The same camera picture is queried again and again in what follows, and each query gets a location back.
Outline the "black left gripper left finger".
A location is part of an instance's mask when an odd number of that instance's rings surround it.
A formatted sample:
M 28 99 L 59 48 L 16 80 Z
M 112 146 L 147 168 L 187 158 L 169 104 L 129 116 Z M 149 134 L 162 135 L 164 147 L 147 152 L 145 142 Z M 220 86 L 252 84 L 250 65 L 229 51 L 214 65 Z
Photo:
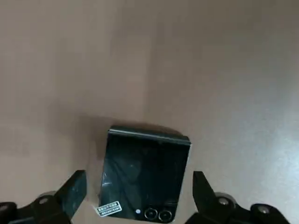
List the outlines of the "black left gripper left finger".
M 19 208 L 14 202 L 0 203 L 2 224 L 70 224 L 87 194 L 85 170 L 77 170 L 53 194 L 42 194 Z

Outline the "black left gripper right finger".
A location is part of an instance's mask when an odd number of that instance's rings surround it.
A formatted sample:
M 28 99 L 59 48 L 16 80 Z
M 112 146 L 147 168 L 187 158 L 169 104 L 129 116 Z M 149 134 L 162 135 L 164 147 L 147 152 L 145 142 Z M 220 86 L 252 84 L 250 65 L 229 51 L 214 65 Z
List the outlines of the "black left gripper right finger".
M 202 171 L 194 171 L 192 195 L 197 207 L 188 224 L 288 224 L 275 207 L 256 203 L 247 210 L 227 194 L 216 194 Z

